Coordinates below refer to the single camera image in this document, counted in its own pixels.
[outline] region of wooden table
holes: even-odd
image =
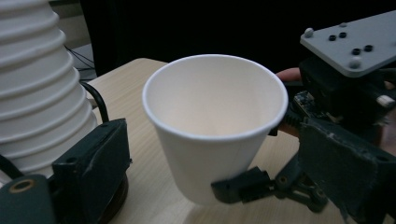
[[[142,106],[142,89],[151,74],[165,63],[137,59],[90,82],[103,96],[110,120],[126,118],[133,163],[126,174],[126,202],[110,223],[344,223],[329,203],[320,214],[290,199],[268,197],[252,203],[199,206],[178,191],[153,126]],[[251,166],[266,170],[271,178],[297,151],[298,138],[279,132],[268,136]]]

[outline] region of white ribbed object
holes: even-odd
[[[27,175],[97,126],[58,20],[48,0],[0,1],[0,154]]]

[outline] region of black cable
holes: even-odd
[[[13,163],[2,155],[0,155],[0,170],[11,179],[23,176],[23,173]]]
[[[86,82],[80,82],[80,84],[85,88],[87,92],[89,92],[92,95],[93,99],[98,105],[100,116],[102,117],[102,122],[103,123],[108,122],[109,119],[108,119],[106,104],[102,96],[100,95],[99,91],[97,91],[93,86],[91,86]]]
[[[90,63],[94,63],[92,60],[88,59],[87,57],[85,57],[84,55],[77,53],[75,51],[73,51],[72,49],[68,48],[66,45],[64,45],[64,47],[70,51],[70,53],[72,53],[77,59],[79,59],[82,63],[84,63],[85,65],[87,65],[89,68],[91,69],[95,69],[94,66],[90,66],[89,64],[85,63],[84,61],[82,61],[79,57],[84,58],[85,60],[89,61]]]

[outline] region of white paper cup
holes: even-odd
[[[173,61],[143,89],[143,106],[177,187],[203,205],[219,202],[211,183],[247,170],[287,105],[286,89],[273,72],[230,55]]]

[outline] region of dark background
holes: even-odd
[[[396,1],[359,1],[347,6],[332,1],[80,3],[97,76],[136,58],[169,63],[203,53],[244,57],[276,73],[298,66],[311,54],[300,44],[306,28],[319,30],[396,9]]]

